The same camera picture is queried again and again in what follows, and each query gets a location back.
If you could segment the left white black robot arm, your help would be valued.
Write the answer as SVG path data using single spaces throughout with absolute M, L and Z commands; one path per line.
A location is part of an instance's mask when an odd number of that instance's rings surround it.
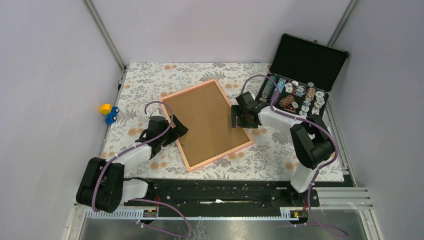
M 76 193 L 76 202 L 91 207 L 95 212 L 114 212 L 120 204 L 137 199 L 148 206 L 155 200 L 155 192 L 148 180 L 125 178 L 142 162 L 155 157 L 163 147 L 184 136 L 189 129 L 175 115 L 171 120 L 155 115 L 150 117 L 134 145 L 110 159 L 91 158 L 85 168 Z

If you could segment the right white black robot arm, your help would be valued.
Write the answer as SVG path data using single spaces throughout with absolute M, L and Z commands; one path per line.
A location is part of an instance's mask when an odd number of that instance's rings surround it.
M 339 147 L 336 140 L 318 115 L 301 117 L 291 114 L 256 101 L 249 92 L 236 97 L 236 102 L 231 106 L 231 128 L 266 126 L 290 133 L 300 165 L 290 180 L 292 189 L 287 191 L 286 198 L 293 206 L 301 205 L 307 199 L 306 191 L 313 185 L 319 171 L 337 159 Z

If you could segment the floral patterned table mat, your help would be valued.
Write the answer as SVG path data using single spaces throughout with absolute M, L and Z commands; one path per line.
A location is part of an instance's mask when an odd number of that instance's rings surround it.
M 162 114 L 157 100 L 216 79 L 232 104 L 246 90 L 256 94 L 269 72 L 267 63 L 131 63 L 117 106 L 117 121 L 109 129 L 101 158 L 111 158 L 134 145 L 148 126 L 150 113 Z M 195 171 L 188 172 L 176 144 L 128 173 L 130 177 L 206 180 L 290 180 L 299 161 L 289 134 L 270 127 L 250 130 L 254 144 Z

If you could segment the green poker chip stack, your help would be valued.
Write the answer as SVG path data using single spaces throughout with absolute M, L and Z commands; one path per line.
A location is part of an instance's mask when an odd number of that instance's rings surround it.
M 264 87 L 262 89 L 262 92 L 260 94 L 259 100 L 261 102 L 267 102 L 267 101 L 269 101 L 271 99 L 271 97 L 272 97 L 272 94 L 274 92 L 274 89 L 275 89 L 274 83 L 271 80 L 266 79 L 265 85 L 264 85 Z

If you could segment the brown poker chip stack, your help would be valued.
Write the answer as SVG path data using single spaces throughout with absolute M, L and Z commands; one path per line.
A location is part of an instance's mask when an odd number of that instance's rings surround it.
M 295 101 L 295 98 L 293 95 L 288 95 L 284 98 L 282 98 L 278 104 L 282 108 L 288 108 L 293 102 Z

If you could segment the blue poker chip stack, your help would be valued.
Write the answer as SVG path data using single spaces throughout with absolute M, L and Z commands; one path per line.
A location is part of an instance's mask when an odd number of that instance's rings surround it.
M 287 80 L 285 78 L 280 78 L 277 82 L 278 92 L 281 94 L 285 88 Z

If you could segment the yellow and blue toy car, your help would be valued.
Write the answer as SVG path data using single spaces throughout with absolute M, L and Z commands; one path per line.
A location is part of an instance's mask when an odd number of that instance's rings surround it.
M 120 109 L 117 106 L 105 103 L 99 107 L 99 112 L 105 116 L 105 123 L 111 125 L 117 121 Z

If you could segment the pink poker chip stack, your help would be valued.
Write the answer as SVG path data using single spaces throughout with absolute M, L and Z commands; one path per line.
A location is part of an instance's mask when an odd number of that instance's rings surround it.
M 316 89 L 314 87 L 309 87 L 305 93 L 304 100 L 307 102 L 312 102 L 316 94 Z

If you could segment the black poker chip case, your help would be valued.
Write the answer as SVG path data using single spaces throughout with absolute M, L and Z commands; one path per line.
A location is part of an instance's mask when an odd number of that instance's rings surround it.
M 269 68 L 267 77 L 256 95 L 256 101 L 270 105 L 272 98 L 277 97 L 275 108 L 291 114 L 309 117 L 322 117 L 332 90 L 343 65 L 350 56 L 346 50 L 336 49 L 313 41 L 302 39 L 287 33 L 280 38 L 280 43 Z M 282 93 L 278 92 L 278 81 L 286 79 Z M 266 79 L 274 84 L 271 99 L 267 102 L 259 100 Z M 305 101 L 309 87 L 315 88 L 312 102 Z M 283 108 L 279 101 L 293 95 L 295 101 Z

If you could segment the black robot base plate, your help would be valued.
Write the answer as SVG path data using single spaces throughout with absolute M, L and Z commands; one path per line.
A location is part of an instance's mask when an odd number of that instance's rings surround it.
M 186 217 L 276 217 L 279 207 L 320 205 L 316 190 L 291 190 L 288 181 L 150 178 L 146 198 L 169 204 Z

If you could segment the left aluminium corner post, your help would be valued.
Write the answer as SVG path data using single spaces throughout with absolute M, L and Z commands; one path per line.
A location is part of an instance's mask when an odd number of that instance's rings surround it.
M 115 63 L 119 69 L 124 72 L 127 69 L 127 65 L 125 64 L 125 61 L 123 60 L 118 48 L 116 47 L 111 35 L 109 34 L 109 31 L 107 30 L 106 25 L 104 24 L 94 2 L 92 0 L 82 0 L 82 3 L 92 18 L 94 25 L 100 33 Z

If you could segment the aluminium corner post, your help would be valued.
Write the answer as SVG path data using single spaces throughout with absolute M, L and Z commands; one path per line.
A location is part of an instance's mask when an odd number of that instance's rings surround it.
M 94 25 L 100 33 L 115 63 L 119 69 L 124 72 L 127 69 L 127 65 L 125 64 L 125 61 L 123 60 L 118 48 L 116 47 L 111 35 L 109 34 L 109 31 L 107 30 L 106 25 L 104 24 L 94 2 L 92 0 L 82 0 L 82 3 L 92 18 Z
M 334 47 L 336 43 L 338 42 L 339 38 L 341 37 L 344 29 L 346 28 L 352 14 L 356 10 L 358 4 L 360 3 L 360 0 L 350 0 L 347 7 L 345 8 L 340 20 L 338 21 L 328 43 L 328 47 Z

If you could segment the right aluminium corner post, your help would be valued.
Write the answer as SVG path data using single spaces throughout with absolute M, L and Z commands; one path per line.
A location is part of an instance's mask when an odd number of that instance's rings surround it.
M 328 47 L 334 47 L 336 43 L 338 42 L 339 38 L 341 37 L 344 29 L 346 28 L 352 14 L 356 10 L 358 4 L 360 3 L 360 0 L 350 0 L 347 7 L 345 8 L 340 20 L 338 21 L 328 43 Z

